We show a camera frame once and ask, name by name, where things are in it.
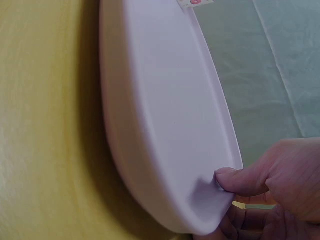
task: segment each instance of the yellow fabric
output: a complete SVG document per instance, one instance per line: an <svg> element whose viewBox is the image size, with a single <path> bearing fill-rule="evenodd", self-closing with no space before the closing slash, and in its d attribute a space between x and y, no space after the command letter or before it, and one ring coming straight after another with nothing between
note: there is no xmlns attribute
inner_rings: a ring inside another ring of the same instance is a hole
<svg viewBox="0 0 320 240"><path fill-rule="evenodd" d="M152 220L116 172L98 25L98 0L0 1L2 240L189 239Z"/></svg>

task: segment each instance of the finger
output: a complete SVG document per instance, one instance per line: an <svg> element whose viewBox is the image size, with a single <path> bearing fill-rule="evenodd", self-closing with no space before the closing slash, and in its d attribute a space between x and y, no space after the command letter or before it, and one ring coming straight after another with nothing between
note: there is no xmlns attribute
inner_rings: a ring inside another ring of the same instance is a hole
<svg viewBox="0 0 320 240"><path fill-rule="evenodd" d="M193 240L228 240L220 228L207 236L193 236Z"/></svg>
<svg viewBox="0 0 320 240"><path fill-rule="evenodd" d="M229 240L238 240L238 231L226 215L220 223L220 229Z"/></svg>
<svg viewBox="0 0 320 240"><path fill-rule="evenodd" d="M229 220L236 229L262 232L271 209L240 209L232 206L227 212Z"/></svg>
<svg viewBox="0 0 320 240"><path fill-rule="evenodd" d="M222 168L215 172L216 179L227 192L242 197L251 197L269 191L266 181L277 169L274 163L278 157L289 147L290 141L280 141L272 146L257 162L241 170Z"/></svg>
<svg viewBox="0 0 320 240"><path fill-rule="evenodd" d="M235 170L232 168L221 168L215 172L216 180L227 192L235 193L243 197L257 196L269 191L265 177L257 169L259 166Z"/></svg>
<svg viewBox="0 0 320 240"><path fill-rule="evenodd" d="M239 196L237 195L235 197L235 201L242 204L263 204L263 205L276 205L276 201L272 197L271 193L269 191L260 194L258 196Z"/></svg>
<svg viewBox="0 0 320 240"><path fill-rule="evenodd" d="M260 240L261 233L239 230L238 240Z"/></svg>

